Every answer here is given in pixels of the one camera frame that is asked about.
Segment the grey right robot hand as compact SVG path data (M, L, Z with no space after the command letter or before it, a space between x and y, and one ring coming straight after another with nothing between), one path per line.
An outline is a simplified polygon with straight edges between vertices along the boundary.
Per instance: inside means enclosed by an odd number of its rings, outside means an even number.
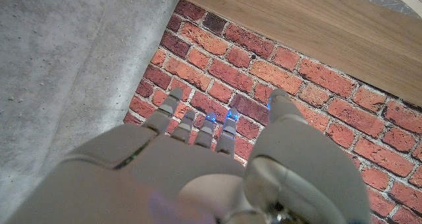
M115 127L69 152L9 223L370 223L354 162L281 90L246 165L234 159L236 109L216 144L215 115L193 144L195 114L166 130L180 88L141 125Z

